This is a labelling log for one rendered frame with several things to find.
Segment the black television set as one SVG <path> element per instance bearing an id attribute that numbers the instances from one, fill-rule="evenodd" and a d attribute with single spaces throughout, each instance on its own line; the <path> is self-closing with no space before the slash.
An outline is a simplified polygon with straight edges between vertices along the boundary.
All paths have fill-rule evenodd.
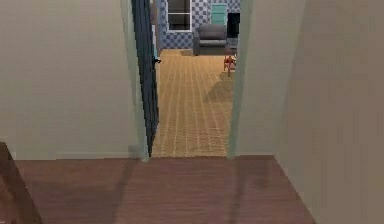
<path id="1" fill-rule="evenodd" d="M 227 37 L 237 38 L 239 35 L 240 14 L 229 13 L 227 16 Z"/>

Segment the red chair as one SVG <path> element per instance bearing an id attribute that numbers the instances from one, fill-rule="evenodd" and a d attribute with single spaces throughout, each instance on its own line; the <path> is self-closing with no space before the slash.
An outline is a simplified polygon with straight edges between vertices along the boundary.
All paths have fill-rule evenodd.
<path id="1" fill-rule="evenodd" d="M 235 55 L 225 55 L 223 60 L 223 70 L 230 74 L 236 69 L 236 56 Z"/>

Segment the dark brown wooden furniture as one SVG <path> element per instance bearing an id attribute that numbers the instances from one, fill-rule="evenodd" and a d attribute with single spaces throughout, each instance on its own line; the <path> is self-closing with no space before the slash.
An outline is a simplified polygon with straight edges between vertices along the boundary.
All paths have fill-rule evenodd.
<path id="1" fill-rule="evenodd" d="M 6 210 L 5 224 L 43 224 L 5 142 L 0 142 L 0 204 Z"/>

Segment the white framed window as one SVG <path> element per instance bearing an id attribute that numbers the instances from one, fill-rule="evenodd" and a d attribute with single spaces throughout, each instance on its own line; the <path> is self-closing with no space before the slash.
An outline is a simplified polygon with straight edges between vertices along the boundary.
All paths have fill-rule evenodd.
<path id="1" fill-rule="evenodd" d="M 167 23 L 172 32 L 191 30 L 191 0 L 167 0 Z"/>

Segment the dark blue room door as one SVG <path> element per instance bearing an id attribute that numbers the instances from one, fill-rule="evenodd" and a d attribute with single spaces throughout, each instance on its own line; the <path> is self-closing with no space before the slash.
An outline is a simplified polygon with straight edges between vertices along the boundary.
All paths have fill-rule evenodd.
<path id="1" fill-rule="evenodd" d="M 156 64 L 153 63 L 155 56 L 150 0 L 131 0 L 131 4 L 144 111 L 146 142 L 148 156 L 151 157 L 159 124 L 159 109 Z"/>

